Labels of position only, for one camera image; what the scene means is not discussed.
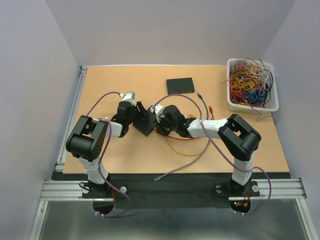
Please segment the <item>black network switch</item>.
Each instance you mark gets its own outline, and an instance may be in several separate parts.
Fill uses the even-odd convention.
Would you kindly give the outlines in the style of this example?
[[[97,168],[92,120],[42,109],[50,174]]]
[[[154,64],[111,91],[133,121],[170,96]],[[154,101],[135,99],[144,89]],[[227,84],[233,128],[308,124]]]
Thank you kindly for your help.
[[[142,133],[144,136],[148,136],[156,127],[156,115],[151,113],[150,107],[145,111],[146,117],[136,119],[132,125],[134,128],[136,128],[140,133]]]
[[[191,77],[167,79],[166,87],[168,95],[195,92],[193,79]]]

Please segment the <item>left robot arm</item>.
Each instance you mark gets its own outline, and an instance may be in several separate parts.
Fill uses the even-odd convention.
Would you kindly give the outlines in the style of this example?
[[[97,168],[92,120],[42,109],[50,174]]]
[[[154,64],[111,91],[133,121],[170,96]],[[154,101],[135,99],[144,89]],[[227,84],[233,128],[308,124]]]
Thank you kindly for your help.
[[[110,174],[102,164],[105,137],[122,138],[133,125],[138,131],[148,136],[154,128],[150,109],[133,100],[119,102],[116,114],[107,119],[93,119],[88,115],[81,115],[69,134],[65,148],[82,163],[87,182],[79,186],[84,194],[94,194],[99,197],[108,196],[112,187],[109,182]]]

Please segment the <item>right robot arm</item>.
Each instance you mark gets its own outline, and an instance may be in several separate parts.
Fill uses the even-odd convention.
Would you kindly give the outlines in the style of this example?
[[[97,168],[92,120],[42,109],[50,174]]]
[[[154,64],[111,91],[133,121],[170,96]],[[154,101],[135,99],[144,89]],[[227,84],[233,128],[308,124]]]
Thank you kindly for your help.
[[[232,114],[220,120],[200,120],[186,118],[175,105],[164,107],[157,104],[150,112],[155,115],[156,132],[167,137],[171,132],[182,138],[195,139],[207,137],[220,139],[234,157],[231,163],[233,173],[230,180],[231,192],[242,195],[247,192],[252,179],[253,159],[262,139],[240,115]]]

